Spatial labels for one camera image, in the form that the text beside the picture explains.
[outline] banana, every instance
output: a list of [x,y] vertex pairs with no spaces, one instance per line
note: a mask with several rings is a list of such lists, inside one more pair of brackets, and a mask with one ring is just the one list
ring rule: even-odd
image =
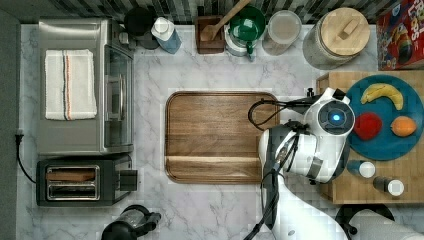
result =
[[379,97],[390,98],[397,110],[401,110],[403,108],[402,93],[392,85],[386,83],[371,84],[367,89],[365,89],[361,98],[361,103],[365,104]]

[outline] dark floor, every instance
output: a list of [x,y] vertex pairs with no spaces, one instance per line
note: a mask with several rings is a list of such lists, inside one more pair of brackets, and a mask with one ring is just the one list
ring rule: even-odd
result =
[[19,40],[17,19],[0,10],[0,233],[16,239],[16,147]]

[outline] small bottle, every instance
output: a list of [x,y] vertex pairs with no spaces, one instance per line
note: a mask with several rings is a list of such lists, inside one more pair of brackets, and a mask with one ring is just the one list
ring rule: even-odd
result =
[[403,183],[400,180],[387,177],[374,178],[373,185],[375,189],[387,192],[395,197],[400,196],[405,189]]
[[375,166],[371,162],[361,160],[350,160],[347,163],[347,170],[356,176],[370,178],[375,174]]
[[167,52],[174,54],[181,46],[181,40],[171,21],[159,17],[152,27],[152,34],[156,37],[159,45]]

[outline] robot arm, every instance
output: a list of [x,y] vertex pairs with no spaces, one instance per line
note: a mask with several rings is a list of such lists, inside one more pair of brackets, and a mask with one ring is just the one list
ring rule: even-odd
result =
[[291,148],[297,136],[296,151],[287,152],[282,174],[274,174],[263,181],[265,208],[278,194],[279,200],[266,225],[278,240],[329,239],[347,240],[342,227],[330,216],[295,196],[284,183],[284,172],[289,171],[319,182],[328,182],[340,172],[346,137],[352,131],[354,114],[349,99],[340,92],[327,89],[304,111],[303,126],[278,125],[267,129],[259,143],[259,158],[263,176],[275,169],[281,153]]

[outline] cereal box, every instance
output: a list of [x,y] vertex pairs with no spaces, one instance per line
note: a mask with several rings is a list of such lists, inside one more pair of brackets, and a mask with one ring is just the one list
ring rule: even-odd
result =
[[379,70],[424,67],[424,0],[403,0],[377,21]]

